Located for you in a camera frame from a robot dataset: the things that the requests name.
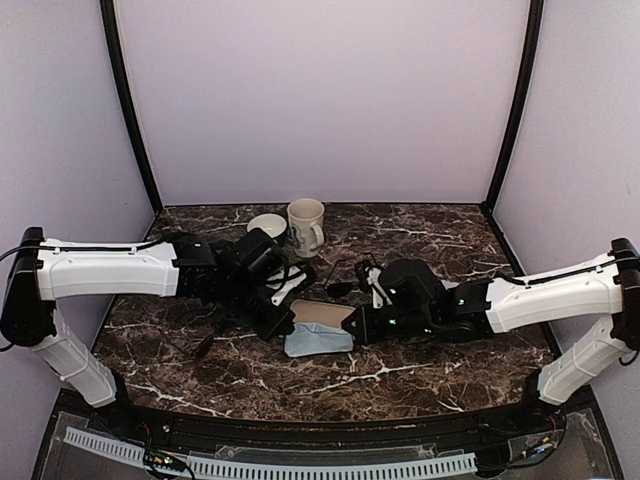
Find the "mug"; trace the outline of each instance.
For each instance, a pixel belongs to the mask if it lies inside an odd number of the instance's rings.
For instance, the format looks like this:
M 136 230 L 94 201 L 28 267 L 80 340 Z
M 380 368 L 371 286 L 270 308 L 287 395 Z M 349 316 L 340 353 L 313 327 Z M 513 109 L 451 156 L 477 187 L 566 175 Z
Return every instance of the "mug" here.
M 324 245 L 324 205 L 312 198 L 301 198 L 287 207 L 289 233 L 296 255 L 315 257 Z

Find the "marble tabletop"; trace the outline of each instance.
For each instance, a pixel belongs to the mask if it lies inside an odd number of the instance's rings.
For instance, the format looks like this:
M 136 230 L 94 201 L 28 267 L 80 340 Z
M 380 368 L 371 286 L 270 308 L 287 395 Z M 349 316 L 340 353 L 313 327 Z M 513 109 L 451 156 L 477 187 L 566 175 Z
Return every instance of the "marble tabletop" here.
M 182 230 L 208 241 L 237 240 L 255 215 L 283 205 L 167 208 L 150 235 Z M 327 245 L 313 260 L 318 282 L 297 298 L 340 301 L 322 283 L 354 279 L 372 252 L 386 264 L 424 259 L 442 279 L 509 272 L 479 208 L 472 205 L 327 204 Z M 288 250 L 293 261 L 293 253 Z M 134 403 L 248 420 L 374 421 L 467 412 L 517 402 L 525 377 L 552 360 L 539 326 L 490 340 L 443 344 L 426 338 L 356 346 L 351 353 L 291 359 L 284 340 L 261 341 L 223 307 L 197 300 L 121 295 L 95 346 L 119 371 Z

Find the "wire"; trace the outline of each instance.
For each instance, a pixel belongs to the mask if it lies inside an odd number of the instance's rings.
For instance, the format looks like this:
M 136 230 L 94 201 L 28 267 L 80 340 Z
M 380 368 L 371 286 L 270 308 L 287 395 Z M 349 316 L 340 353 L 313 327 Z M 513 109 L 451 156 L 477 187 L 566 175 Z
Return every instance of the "wire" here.
M 0 255 L 0 262 L 5 260 L 7 257 L 10 257 L 14 253 L 22 252 L 24 250 L 47 250 L 47 251 L 61 251 L 61 252 L 130 252 L 132 249 L 136 250 L 146 250 L 151 247 L 155 247 L 163 243 L 164 240 L 154 240 L 153 242 L 143 243 L 140 245 L 134 245 L 130 247 L 74 247 L 68 246 L 65 247 L 61 245 L 59 247 L 54 247 L 51 245 L 20 245 L 19 247 L 14 247 L 10 250 L 7 250 L 2 255 Z
M 280 282 L 280 286 L 276 288 L 275 293 L 278 293 L 280 290 L 284 288 L 287 282 L 290 280 L 289 278 L 289 258 L 286 255 L 280 255 L 280 260 L 282 261 L 282 280 L 276 280 L 276 282 Z
M 522 430 L 504 430 L 502 428 L 492 427 L 488 423 L 481 423 L 481 424 L 478 425 L 478 428 L 482 428 L 482 429 L 485 429 L 485 430 L 491 430 L 492 432 L 498 433 L 500 435 L 505 435 L 505 436 L 514 436 L 514 435 L 521 435 L 522 434 Z
M 517 469 L 521 469 L 521 468 L 529 468 L 529 467 L 535 467 L 536 465 L 540 465 L 543 462 L 546 462 L 562 445 L 562 442 L 564 442 L 564 439 L 566 437 L 567 434 L 567 414 L 566 414 L 566 406 L 563 407 L 562 409 L 562 418 L 563 418 L 563 425 L 564 425 L 564 429 L 562 430 L 562 435 L 559 439 L 556 439 L 556 443 L 553 446 L 553 448 L 547 449 L 545 450 L 548 451 L 549 453 L 544 455 L 543 457 L 541 457 L 540 459 L 538 459 L 535 462 L 532 463 L 526 463 L 523 465 L 515 465 L 518 462 L 521 462 L 523 460 L 527 460 L 529 458 L 532 458 L 536 455 L 541 455 L 543 453 L 534 453 L 533 455 L 526 455 L 526 452 L 533 449 L 533 451 L 535 452 L 536 450 L 538 450 L 539 448 L 543 447 L 544 445 L 546 445 L 546 443 L 548 442 L 548 438 L 543 439 L 544 443 L 542 445 L 539 446 L 534 446 L 534 447 L 530 447 L 529 449 L 527 449 L 525 452 L 523 452 L 522 454 L 520 454 L 518 457 L 509 460 L 506 463 L 502 463 L 499 465 L 480 465 L 478 464 L 478 470 L 480 471 L 491 471 L 491 470 L 517 470 Z M 552 416 L 549 417 L 549 421 L 553 424 L 553 433 L 552 435 L 554 437 L 557 436 L 558 433 L 558 424 L 556 423 L 555 418 L 553 418 Z
M 633 354 L 633 357 L 631 357 L 631 360 L 625 362 L 624 360 L 619 358 L 618 362 L 620 362 L 620 365 L 622 365 L 623 367 L 628 367 L 638 359 L 638 355 L 640 355 L 640 351 L 636 350 L 636 353 Z
M 329 273 L 327 279 L 324 281 L 324 285 L 322 285 L 322 288 L 324 288 L 325 290 L 327 289 L 327 284 L 329 283 L 329 280 L 331 280 L 331 277 L 333 277 L 333 273 L 336 271 L 336 268 L 344 261 L 344 258 L 339 258 L 336 263 L 333 264 L 333 268 L 331 269 L 331 272 Z
M 373 283 L 373 282 L 371 283 L 371 288 L 373 290 L 375 290 L 375 292 L 378 294 L 378 296 L 382 299 L 382 304 L 383 305 L 388 305 L 386 295 L 380 291 L 380 289 L 376 286 L 375 283 Z
M 550 275 L 548 277 L 540 277 L 535 278 L 533 280 L 521 280 L 519 278 L 512 277 L 510 275 L 505 275 L 504 273 L 498 272 L 496 273 L 496 278 L 501 278 L 509 283 L 513 283 L 514 285 L 527 286 L 527 285 L 540 285 L 547 282 L 552 282 L 554 280 L 560 280 L 562 278 L 572 277 L 574 275 L 580 275 L 583 273 L 589 273 L 596 271 L 601 268 L 606 268 L 616 263 L 628 262 L 631 260 L 640 260 L 638 257 L 629 257 L 629 258 L 621 258 L 619 260 L 609 260 L 608 262 L 604 262 L 601 265 L 593 265 L 591 267 L 579 268 L 578 270 L 571 270 L 570 272 L 558 273 L 556 275 Z
M 107 431 L 107 433 L 109 435 L 111 435 L 115 439 L 117 439 L 117 440 L 119 440 L 119 441 L 121 441 L 123 443 L 127 443 L 129 445 L 135 445 L 133 442 L 131 442 L 131 440 L 123 437 L 122 435 L 118 435 L 117 433 L 113 432 L 109 427 L 107 427 L 104 424 L 104 422 L 102 421 L 102 419 L 98 416 L 97 413 L 94 413 L 92 415 L 92 417 L 100 424 L 100 426 L 102 428 L 104 428 Z M 142 427 L 145 430 L 146 434 L 147 434 L 147 441 L 145 442 L 145 447 L 144 447 L 145 454 L 148 453 L 150 455 L 153 454 L 153 455 L 156 455 L 156 456 L 164 456 L 165 458 L 171 459 L 175 464 L 184 467 L 183 471 L 187 471 L 189 473 L 189 475 L 191 475 L 191 480 L 196 480 L 196 474 L 193 472 L 193 470 L 187 464 L 187 462 L 185 462 L 184 460 L 180 460 L 179 458 L 177 458 L 174 455 L 171 455 L 170 453 L 167 453 L 165 451 L 156 450 L 155 448 L 151 448 L 151 444 L 153 443 L 153 439 L 151 437 L 151 430 L 149 429 L 149 426 L 145 422 L 140 423 L 138 425 L 138 427 Z M 149 469 L 151 469 L 151 471 L 153 471 L 153 473 L 155 475 L 158 475 L 158 476 L 151 475 L 152 477 L 157 478 L 157 479 L 169 479 L 169 478 L 176 478 L 176 477 L 179 476 L 179 475 L 172 475 L 172 474 L 167 474 L 167 473 L 164 473 L 164 472 L 160 472 L 155 468 L 155 466 L 153 464 L 147 464 L 147 463 L 143 462 L 143 465 L 145 467 L 149 467 Z
M 373 252 L 365 252 L 364 254 L 365 255 L 369 255 L 371 257 L 371 259 L 373 260 L 373 266 L 374 267 L 378 267 L 378 268 L 382 269 L 382 266 L 376 260 L 376 257 L 373 255 Z
M 294 274 L 289 275 L 288 277 L 286 277 L 286 279 L 287 279 L 287 280 L 286 280 L 286 282 L 289 282 L 289 281 L 291 281 L 291 280 L 295 280 L 296 278 L 300 278 L 300 277 L 301 277 L 301 276 L 303 276 L 305 273 L 306 273 L 306 272 L 304 272 L 304 271 L 302 271 L 302 270 L 299 270 L 299 271 L 297 271 L 296 273 L 294 273 Z M 282 283 L 282 279 L 277 278 L 277 279 L 275 279 L 275 280 L 267 280 L 267 281 L 265 282 L 265 285 L 274 285 L 274 284 L 276 284 L 276 283 Z

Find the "white vein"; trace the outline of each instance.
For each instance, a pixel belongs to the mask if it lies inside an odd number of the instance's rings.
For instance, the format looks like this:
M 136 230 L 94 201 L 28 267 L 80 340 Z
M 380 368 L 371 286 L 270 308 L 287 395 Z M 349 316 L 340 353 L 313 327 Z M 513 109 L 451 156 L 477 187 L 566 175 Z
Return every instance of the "white vein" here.
M 105 330 L 111 330 L 112 332 L 115 332 L 117 330 L 124 330 L 127 328 L 138 328 L 138 327 L 155 327 L 158 328 L 158 325 L 155 325 L 153 323 L 130 323 L 127 325 L 105 325 L 104 329 Z
M 157 387 L 154 387 L 153 385 L 136 385 L 135 383 L 129 383 L 128 385 L 139 390 L 145 390 L 147 392 L 155 393 L 158 396 L 158 400 L 170 400 L 172 402 L 178 402 L 180 405 L 184 405 L 185 407 L 197 408 L 198 410 L 202 410 L 203 412 L 208 412 L 214 417 L 229 417 L 231 412 L 233 412 L 233 410 L 219 412 L 218 410 L 214 410 L 213 408 L 201 407 L 200 405 L 196 405 L 195 403 L 186 401 L 184 399 L 184 396 L 176 397 L 174 395 L 162 393 Z
M 343 385 L 347 385 L 351 382 L 355 382 L 356 380 L 370 380 L 370 379 L 374 379 L 376 382 L 380 381 L 380 375 L 383 374 L 387 374 L 387 373 L 391 373 L 391 372 L 401 372 L 403 370 L 413 370 L 415 368 L 429 368 L 432 367 L 433 365 L 428 364 L 428 363 L 421 363 L 421 364 L 416 364 L 416 365 L 405 365 L 403 367 L 394 367 L 394 368 L 389 368 L 387 366 L 385 366 L 384 364 L 382 364 L 382 367 L 380 368 L 380 370 L 378 370 L 376 373 L 369 373 L 366 375 L 357 375 L 355 377 L 342 377 L 342 380 L 340 380 L 339 382 L 336 383 L 332 383 L 330 385 L 326 385 L 322 388 L 316 388 L 315 390 L 311 390 L 308 392 L 303 392 L 301 393 L 301 395 L 313 395 L 314 393 L 320 393 L 320 392 L 326 392 L 327 390 L 333 390 L 334 388 L 339 388 L 342 387 Z
M 444 408 L 448 408 L 449 410 L 453 410 L 454 412 L 464 413 L 464 410 L 457 405 L 455 406 L 447 405 L 446 403 L 441 402 L 440 400 L 438 400 L 438 403 L 442 405 Z
M 471 272 L 471 273 L 461 273 L 458 276 L 459 277 L 473 277 L 475 275 L 488 275 L 490 273 L 495 273 L 498 270 L 500 270 L 502 268 L 506 268 L 508 266 L 509 265 L 506 265 L 506 264 L 505 265 L 498 265 L 497 267 L 490 268 L 489 270 L 482 270 L 482 271 L 473 270 L 473 272 Z
M 210 228 L 207 230 L 207 232 L 219 232 L 220 230 L 227 230 L 229 228 L 234 228 L 234 227 L 242 227 L 242 226 L 246 226 L 247 224 L 248 224 L 247 222 L 232 223 L 230 225 L 223 225 L 221 227 Z
M 255 333 L 247 333 L 246 335 L 238 335 L 237 337 L 213 337 L 215 341 L 222 340 L 242 340 L 243 338 L 257 337 L 258 335 Z
M 467 250 L 470 250 L 473 248 L 472 245 L 457 244 L 457 243 L 432 243 L 431 246 L 434 247 L 436 250 L 439 250 L 440 247 L 466 248 Z
M 456 368 L 460 368 L 462 366 L 462 362 L 446 362 L 444 364 L 444 373 L 451 373 L 453 372 Z
M 349 372 L 350 373 L 355 373 L 355 371 L 356 371 L 356 362 L 358 361 L 358 359 L 357 358 L 353 358 L 351 353 L 349 353 L 348 355 L 349 355 L 349 360 L 351 360 L 351 365 L 349 365 Z
M 459 240 L 460 236 L 447 235 L 445 233 L 434 233 L 433 230 L 409 230 L 408 228 L 396 227 L 396 228 L 381 228 L 381 227 L 369 227 L 377 230 L 378 232 L 403 232 L 408 235 L 429 235 L 434 238 L 448 238 L 449 240 Z
M 489 265 L 490 267 L 508 267 L 506 263 L 494 263 L 494 262 L 484 262 L 482 260 L 476 260 L 475 263 L 479 263 L 481 265 Z

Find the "blue face mask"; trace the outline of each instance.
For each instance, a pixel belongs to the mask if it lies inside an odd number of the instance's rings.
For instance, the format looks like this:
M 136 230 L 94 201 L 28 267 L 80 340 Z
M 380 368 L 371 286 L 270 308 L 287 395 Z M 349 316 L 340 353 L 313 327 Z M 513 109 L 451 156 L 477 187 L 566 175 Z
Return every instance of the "blue face mask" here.
M 292 358 L 351 350 L 353 338 L 350 333 L 321 323 L 296 323 L 293 333 L 284 341 L 284 352 Z

